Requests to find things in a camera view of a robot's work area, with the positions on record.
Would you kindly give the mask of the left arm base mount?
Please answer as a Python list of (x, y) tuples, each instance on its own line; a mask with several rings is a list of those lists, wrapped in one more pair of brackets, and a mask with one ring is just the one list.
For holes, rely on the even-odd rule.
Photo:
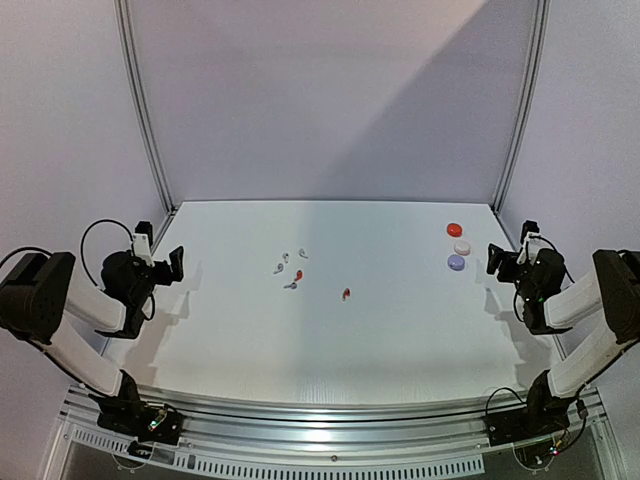
[(168, 404), (96, 398), (100, 408), (97, 425), (135, 438), (176, 446), (186, 417)]

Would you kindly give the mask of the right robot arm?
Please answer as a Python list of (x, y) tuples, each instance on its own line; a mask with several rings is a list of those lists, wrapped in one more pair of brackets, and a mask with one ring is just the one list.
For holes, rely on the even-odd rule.
[(599, 249), (580, 279), (571, 279), (564, 256), (536, 236), (516, 251), (488, 245), (487, 273), (515, 289), (515, 313), (533, 335), (561, 335), (586, 323), (591, 329), (563, 360), (541, 373), (517, 415), (517, 427), (537, 436), (556, 409), (639, 343), (639, 253)]

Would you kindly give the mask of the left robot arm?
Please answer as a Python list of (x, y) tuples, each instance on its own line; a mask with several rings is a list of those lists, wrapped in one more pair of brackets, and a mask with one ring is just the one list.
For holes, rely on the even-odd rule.
[(133, 340), (153, 318), (154, 291), (184, 278), (184, 248), (167, 261), (155, 262), (132, 251), (119, 251), (103, 261), (105, 288), (75, 273), (70, 252), (19, 247), (2, 258), (16, 263), (1, 280), (1, 327), (17, 340), (42, 351), (69, 377), (102, 397), (118, 396), (135, 381), (104, 358), (79, 334), (71, 316), (108, 338)]

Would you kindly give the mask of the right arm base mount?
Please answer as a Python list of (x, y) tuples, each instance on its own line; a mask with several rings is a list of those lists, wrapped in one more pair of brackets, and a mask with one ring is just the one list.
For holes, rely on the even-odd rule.
[(530, 415), (526, 407), (497, 411), (485, 415), (486, 427), (491, 446), (518, 443), (551, 433), (560, 432), (570, 425), (566, 413), (560, 415)]

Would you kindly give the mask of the purple charging case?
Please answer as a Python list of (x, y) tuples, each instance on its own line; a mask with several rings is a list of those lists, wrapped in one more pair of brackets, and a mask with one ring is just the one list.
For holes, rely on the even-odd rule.
[(447, 265), (453, 271), (463, 271), (466, 267), (464, 256), (452, 254), (447, 258)]

